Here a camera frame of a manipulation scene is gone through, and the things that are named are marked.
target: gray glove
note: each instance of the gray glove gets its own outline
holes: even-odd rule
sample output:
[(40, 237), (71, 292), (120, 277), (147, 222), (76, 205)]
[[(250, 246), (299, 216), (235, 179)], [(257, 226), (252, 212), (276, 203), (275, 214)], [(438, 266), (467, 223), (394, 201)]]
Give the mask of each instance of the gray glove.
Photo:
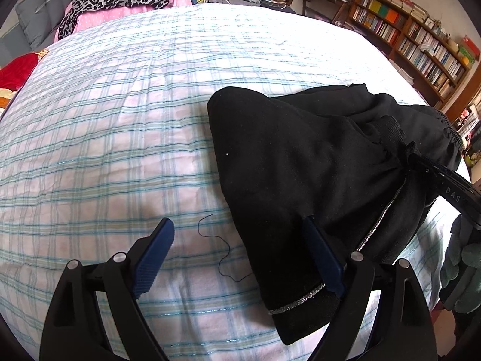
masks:
[(441, 267), (441, 287), (446, 288), (450, 281), (458, 277), (459, 263), (462, 261), (477, 270), (466, 287), (463, 294), (455, 303), (455, 311), (459, 313), (470, 313), (481, 305), (481, 244), (473, 243), (461, 248), (459, 231), (461, 228), (461, 217), (453, 223), (451, 239), (446, 250), (446, 256)]

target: black thread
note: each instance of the black thread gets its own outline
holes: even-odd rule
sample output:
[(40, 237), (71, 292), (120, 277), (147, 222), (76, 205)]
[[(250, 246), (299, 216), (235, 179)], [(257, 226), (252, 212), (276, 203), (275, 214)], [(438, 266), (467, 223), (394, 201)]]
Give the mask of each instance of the black thread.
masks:
[(202, 220), (205, 220), (206, 218), (210, 217), (211, 215), (212, 215), (212, 214), (206, 215), (205, 217), (203, 217), (203, 218), (201, 218), (201, 219), (199, 220), (199, 222), (197, 223), (197, 233), (198, 233), (199, 235), (201, 235), (202, 237), (217, 237), (217, 238), (219, 238), (220, 240), (222, 240), (222, 241), (227, 245), (227, 247), (229, 248), (229, 251), (227, 252), (227, 254), (226, 254), (225, 257), (223, 257), (221, 260), (219, 260), (219, 264), (217, 265), (217, 270), (219, 271), (219, 274), (220, 274), (221, 276), (223, 276), (223, 277), (229, 277), (229, 278), (230, 278), (232, 281), (234, 281), (234, 282), (240, 282), (240, 281), (242, 281), (243, 279), (246, 279), (247, 277), (249, 277), (252, 273), (243, 276), (241, 279), (234, 279), (231, 275), (229, 275), (229, 274), (223, 274), (223, 272), (220, 271), (220, 264), (221, 264), (222, 261), (223, 261), (225, 258), (227, 258), (227, 257), (229, 256), (229, 254), (230, 254), (230, 244), (227, 243), (227, 241), (225, 241), (225, 239), (222, 238), (221, 236), (217, 236), (217, 235), (202, 235), (202, 234), (201, 234), (201, 231), (200, 231), (201, 221), (202, 221)]

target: bed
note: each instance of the bed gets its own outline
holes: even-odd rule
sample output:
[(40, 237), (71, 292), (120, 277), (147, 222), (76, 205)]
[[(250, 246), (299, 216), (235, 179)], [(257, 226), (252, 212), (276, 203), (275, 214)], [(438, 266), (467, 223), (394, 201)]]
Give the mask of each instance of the bed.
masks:
[[(352, 83), (400, 104), (424, 104), (363, 37), (266, 8), (152, 11), (49, 47), (0, 121), (0, 314), (16, 338), (38, 359), (49, 302), (68, 260), (103, 262), (169, 217), (176, 239), (139, 299), (167, 356), (307, 359), (325, 328), (283, 345), (255, 278), (221, 276), (227, 246), (199, 235), (229, 243), (224, 273), (240, 279), (251, 272), (220, 190), (206, 103), (228, 85), (277, 96)], [(468, 178), (463, 162), (458, 172)], [(457, 215), (438, 198), (401, 254), (430, 308)], [(373, 292), (351, 355), (363, 350), (377, 299)], [(106, 299), (99, 304), (112, 348), (125, 356)]]

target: blue gripper pad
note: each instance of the blue gripper pad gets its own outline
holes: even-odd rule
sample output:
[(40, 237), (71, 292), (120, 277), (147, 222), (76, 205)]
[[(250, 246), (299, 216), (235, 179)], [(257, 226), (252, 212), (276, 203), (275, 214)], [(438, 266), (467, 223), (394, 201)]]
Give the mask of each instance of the blue gripper pad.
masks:
[(134, 243), (128, 255), (132, 256), (134, 264), (132, 293), (135, 299), (141, 294), (147, 293), (164, 262), (170, 246), (174, 242), (174, 223), (169, 218), (163, 218), (154, 232), (146, 238), (139, 239)]
[(302, 235), (326, 288), (341, 298), (346, 291), (342, 282), (345, 259), (331, 249), (328, 235), (317, 228), (311, 216), (302, 222)]

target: gray headboard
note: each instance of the gray headboard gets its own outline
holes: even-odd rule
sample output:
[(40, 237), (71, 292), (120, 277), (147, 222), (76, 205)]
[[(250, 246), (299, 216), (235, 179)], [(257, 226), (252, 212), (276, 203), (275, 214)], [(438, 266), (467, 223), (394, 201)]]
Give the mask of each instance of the gray headboard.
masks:
[(18, 24), (0, 38), (0, 66), (54, 42), (55, 31), (71, 0), (23, 0), (15, 7)]

